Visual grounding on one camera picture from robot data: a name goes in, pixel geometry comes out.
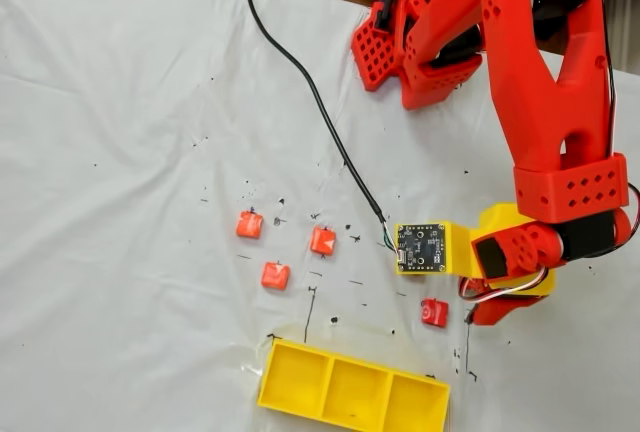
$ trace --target wrinkled fabric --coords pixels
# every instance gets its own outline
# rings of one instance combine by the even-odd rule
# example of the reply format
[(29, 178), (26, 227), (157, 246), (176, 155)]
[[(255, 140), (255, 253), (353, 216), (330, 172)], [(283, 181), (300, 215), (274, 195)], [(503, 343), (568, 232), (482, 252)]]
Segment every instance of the wrinkled fabric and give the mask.
[[(255, 2), (391, 223), (473, 226), (513, 200), (486, 66), (408, 113), (397, 80), (362, 87), (349, 42), (366, 9)], [(640, 180), (640, 79), (616, 79), (616, 148)], [(246, 0), (0, 0), (0, 177), (3, 432), (334, 430), (255, 405), (269, 335), (305, 333), (450, 383), (451, 430), (640, 426), (637, 241), (469, 330), (455, 278), (393, 274), (306, 82)], [(259, 240), (235, 235), (251, 207)], [(333, 256), (309, 250), (315, 225), (336, 230)], [(286, 291), (261, 287), (267, 261), (291, 267)], [(449, 302), (446, 329), (420, 322), (425, 297)]]

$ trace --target yellow tray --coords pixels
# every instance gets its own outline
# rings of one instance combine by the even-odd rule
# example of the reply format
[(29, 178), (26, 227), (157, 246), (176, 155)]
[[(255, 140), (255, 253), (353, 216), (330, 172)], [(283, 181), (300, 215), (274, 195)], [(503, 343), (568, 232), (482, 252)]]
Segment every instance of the yellow tray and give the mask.
[(441, 432), (449, 385), (286, 340), (274, 342), (258, 405), (352, 430)]

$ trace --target red cube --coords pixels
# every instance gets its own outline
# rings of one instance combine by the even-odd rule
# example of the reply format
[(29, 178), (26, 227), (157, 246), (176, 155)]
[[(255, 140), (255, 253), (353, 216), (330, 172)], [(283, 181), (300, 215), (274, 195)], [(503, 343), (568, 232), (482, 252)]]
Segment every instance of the red cube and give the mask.
[(261, 229), (262, 216), (260, 214), (256, 214), (252, 210), (245, 210), (240, 213), (240, 219), (236, 226), (236, 234), (241, 237), (259, 239)]
[(422, 301), (422, 322), (437, 327), (447, 326), (447, 314), (449, 304), (436, 299), (424, 299)]
[(288, 265), (267, 262), (262, 270), (262, 286), (284, 290), (287, 288), (291, 269)]
[(336, 244), (336, 233), (333, 230), (314, 227), (311, 235), (311, 250), (316, 254), (331, 255)]

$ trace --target black cable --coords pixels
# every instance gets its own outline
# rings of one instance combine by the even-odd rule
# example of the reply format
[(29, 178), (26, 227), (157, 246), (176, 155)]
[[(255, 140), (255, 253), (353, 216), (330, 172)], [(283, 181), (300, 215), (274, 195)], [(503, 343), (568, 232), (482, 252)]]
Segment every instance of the black cable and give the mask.
[(609, 50), (609, 32), (607, 30), (607, 11), (605, 8), (604, 0), (602, 0), (602, 20), (604, 22), (604, 45), (607, 54), (607, 68), (609, 72), (609, 139), (607, 143), (607, 150), (605, 151), (605, 157), (613, 155), (613, 126), (615, 124), (616, 116), (616, 86), (613, 80), (613, 64), (611, 63), (611, 52)]
[(349, 158), (349, 154), (344, 148), (344, 145), (340, 140), (340, 136), (338, 135), (338, 132), (336, 131), (336, 128), (333, 125), (333, 122), (331, 122), (329, 113), (327, 112), (327, 109), (325, 109), (324, 104), (322, 103), (320, 92), (318, 92), (316, 84), (313, 82), (311, 75), (309, 75), (309, 72), (307, 72), (307, 69), (305, 69), (304, 66), (300, 62), (298, 62), (298, 60), (287, 51), (287, 49), (285, 49), (273, 37), (271, 37), (269, 32), (267, 32), (267, 29), (265, 29), (264, 25), (262, 25), (262, 21), (260, 20), (260, 17), (258, 17), (258, 13), (256, 12), (256, 9), (253, 5), (253, 0), (247, 0), (247, 1), (249, 2), (249, 9), (251, 9), (251, 15), (253, 15), (253, 19), (256, 21), (256, 24), (258, 25), (260, 32), (262, 32), (262, 35), (264, 35), (266, 39), (271, 43), (271, 45), (273, 45), (276, 49), (278, 49), (278, 51), (280, 51), (282, 55), (284, 55), (287, 59), (289, 59), (289, 61), (293, 65), (295, 65), (296, 68), (302, 73), (304, 78), (307, 79), (307, 83), (309, 84), (309, 88), (313, 93), (313, 97), (316, 99), (316, 103), (318, 104), (318, 108), (320, 109), (320, 113), (322, 114), (322, 118), (324, 119), (325, 124), (327, 124), (329, 133), (331, 134), (331, 137), (333, 137), (333, 141), (336, 143), (336, 146), (338, 147), (338, 151), (340, 152), (340, 155), (342, 156), (342, 159), (344, 160), (345, 165), (349, 169), (349, 172), (351, 172), (351, 175), (353, 176), (354, 180), (356, 181), (356, 184), (358, 184), (358, 187), (360, 188), (365, 198), (367, 199), (367, 202), (369, 202), (369, 206), (371, 207), (373, 212), (376, 214), (380, 222), (384, 224), (385, 223), (384, 214), (382, 213), (382, 210), (380, 210), (380, 206), (378, 205), (376, 200), (371, 195), (371, 192), (369, 192), (369, 189), (367, 189), (367, 186), (365, 185), (362, 178), (360, 177), (360, 174), (358, 174), (358, 171), (353, 165), (353, 162), (351, 162), (351, 159)]

